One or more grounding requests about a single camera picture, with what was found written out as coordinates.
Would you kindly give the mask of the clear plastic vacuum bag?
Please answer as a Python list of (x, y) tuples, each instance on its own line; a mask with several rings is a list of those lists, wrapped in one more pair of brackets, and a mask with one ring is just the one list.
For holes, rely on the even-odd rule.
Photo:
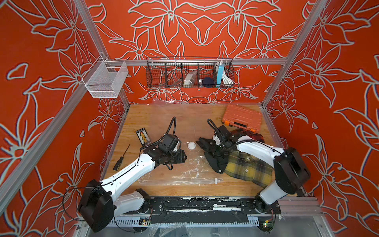
[(214, 104), (158, 104), (144, 105), (141, 113), (145, 116), (144, 127), (153, 141), (161, 138), (170, 126), (171, 119), (177, 123), (171, 125), (171, 132), (182, 142), (180, 148), (187, 159), (182, 164), (174, 164), (172, 170), (160, 165), (139, 179), (145, 186), (160, 185), (211, 185), (225, 183), (227, 175), (216, 173), (209, 165), (204, 151), (197, 145), (200, 138), (212, 138), (214, 131), (207, 123), (211, 119), (221, 125), (226, 105)]

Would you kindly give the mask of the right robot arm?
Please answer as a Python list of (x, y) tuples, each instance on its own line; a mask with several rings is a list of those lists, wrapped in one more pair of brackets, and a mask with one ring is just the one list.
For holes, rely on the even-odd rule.
[(214, 135), (211, 139), (200, 137), (197, 144), (216, 173), (262, 187), (253, 202), (258, 213), (267, 213), (273, 203), (295, 194), (310, 179), (311, 173), (295, 148), (273, 147), (264, 143), (260, 134), (243, 129), (229, 131), (211, 119), (207, 123)]

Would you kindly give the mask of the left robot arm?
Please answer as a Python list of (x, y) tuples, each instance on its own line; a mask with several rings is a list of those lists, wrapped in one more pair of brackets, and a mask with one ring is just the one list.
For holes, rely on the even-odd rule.
[(159, 166), (169, 170), (183, 164), (187, 155), (181, 140), (175, 134), (176, 117), (159, 140), (140, 148), (139, 157), (116, 174), (101, 181), (91, 180), (78, 205), (78, 212), (95, 233), (103, 230), (117, 216), (130, 211), (147, 211), (150, 196), (142, 189), (122, 196), (134, 182)]

